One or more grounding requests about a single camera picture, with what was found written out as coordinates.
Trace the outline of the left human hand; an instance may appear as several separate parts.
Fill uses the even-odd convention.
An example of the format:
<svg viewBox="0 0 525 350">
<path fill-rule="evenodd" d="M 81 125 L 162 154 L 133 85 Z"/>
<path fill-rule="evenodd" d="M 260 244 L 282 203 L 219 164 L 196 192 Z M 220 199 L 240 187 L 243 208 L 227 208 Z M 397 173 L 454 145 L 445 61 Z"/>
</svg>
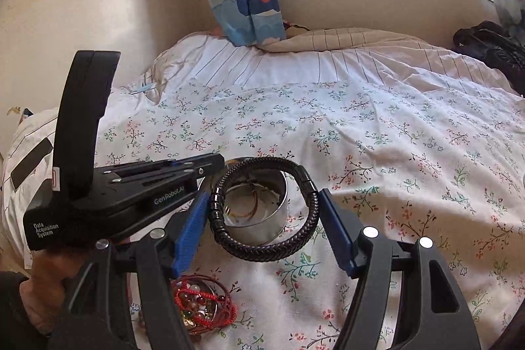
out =
<svg viewBox="0 0 525 350">
<path fill-rule="evenodd" d="M 90 253 L 85 251 L 37 251 L 31 274 L 20 285 L 20 298 L 31 324 L 50 334 L 60 318 L 66 296 L 65 280 L 73 279 Z"/>
</svg>

